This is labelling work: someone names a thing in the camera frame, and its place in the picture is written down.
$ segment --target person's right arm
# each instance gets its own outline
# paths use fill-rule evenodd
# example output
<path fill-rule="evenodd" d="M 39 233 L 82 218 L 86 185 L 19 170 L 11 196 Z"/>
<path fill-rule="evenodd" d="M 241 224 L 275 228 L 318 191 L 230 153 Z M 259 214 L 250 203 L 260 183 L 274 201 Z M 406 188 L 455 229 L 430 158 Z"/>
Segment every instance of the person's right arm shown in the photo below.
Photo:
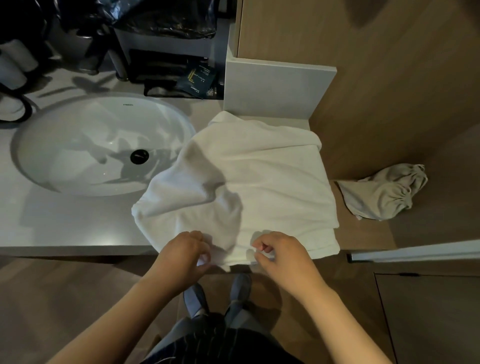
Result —
<path fill-rule="evenodd" d="M 260 236 L 253 246 L 267 253 L 275 250 L 274 261 L 258 252 L 255 258 L 280 287 L 305 307 L 336 364 L 391 363 L 338 294 L 327 286 L 297 239 L 274 231 Z"/>

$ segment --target hand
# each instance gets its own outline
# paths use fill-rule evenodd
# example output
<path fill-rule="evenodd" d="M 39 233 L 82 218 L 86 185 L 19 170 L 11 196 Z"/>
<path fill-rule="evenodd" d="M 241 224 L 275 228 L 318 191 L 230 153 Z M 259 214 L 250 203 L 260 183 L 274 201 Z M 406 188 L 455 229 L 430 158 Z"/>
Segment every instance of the hand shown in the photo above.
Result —
<path fill-rule="evenodd" d="M 304 303 L 313 290 L 328 288 L 305 247 L 293 236 L 273 231 L 259 236 L 253 247 L 266 253 L 275 250 L 275 261 L 256 252 L 255 259 L 283 289 Z"/>
<path fill-rule="evenodd" d="M 202 257 L 206 262 L 197 266 Z M 196 283 L 211 267 L 210 246 L 200 231 L 184 231 L 170 240 L 142 278 L 167 288 L 174 296 Z"/>

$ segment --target person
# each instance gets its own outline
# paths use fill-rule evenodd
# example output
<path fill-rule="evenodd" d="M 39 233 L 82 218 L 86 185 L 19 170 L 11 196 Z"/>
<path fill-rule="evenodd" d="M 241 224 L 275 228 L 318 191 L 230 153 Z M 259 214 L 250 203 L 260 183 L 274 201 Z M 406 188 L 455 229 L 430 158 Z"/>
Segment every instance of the person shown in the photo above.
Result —
<path fill-rule="evenodd" d="M 253 247 L 267 274 L 305 307 L 336 364 L 391 363 L 328 287 L 297 239 L 271 232 L 256 239 Z M 261 254 L 273 250 L 274 261 Z M 179 321 L 142 363 L 301 363 L 246 309 L 249 275 L 235 278 L 224 316 L 209 312 L 197 281 L 211 265 L 197 266 L 200 257 L 210 262 L 210 246 L 202 233 L 180 233 L 117 304 L 49 363 L 123 363 L 158 313 L 182 291 L 190 317 Z"/>

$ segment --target forearm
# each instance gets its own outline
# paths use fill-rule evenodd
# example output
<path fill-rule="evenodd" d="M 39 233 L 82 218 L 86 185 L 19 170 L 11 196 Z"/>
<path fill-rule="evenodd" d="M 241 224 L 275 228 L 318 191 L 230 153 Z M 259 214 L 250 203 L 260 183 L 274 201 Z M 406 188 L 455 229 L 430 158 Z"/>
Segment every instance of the forearm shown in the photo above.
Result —
<path fill-rule="evenodd" d="M 140 280 L 116 305 L 49 363 L 122 363 L 172 298 L 170 289 L 159 287 L 154 281 Z"/>
<path fill-rule="evenodd" d="M 303 305 L 336 364 L 391 363 L 331 288 L 311 291 Z"/>

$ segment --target sink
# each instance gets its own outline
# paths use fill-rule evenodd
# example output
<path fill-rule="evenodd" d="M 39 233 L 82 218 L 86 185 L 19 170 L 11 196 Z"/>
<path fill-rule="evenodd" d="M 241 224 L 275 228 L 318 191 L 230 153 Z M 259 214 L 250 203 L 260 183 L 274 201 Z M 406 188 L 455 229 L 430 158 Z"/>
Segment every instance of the sink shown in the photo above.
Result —
<path fill-rule="evenodd" d="M 105 93 L 41 110 L 12 140 L 12 158 L 52 191 L 110 196 L 141 191 L 195 134 L 187 115 L 160 100 Z"/>

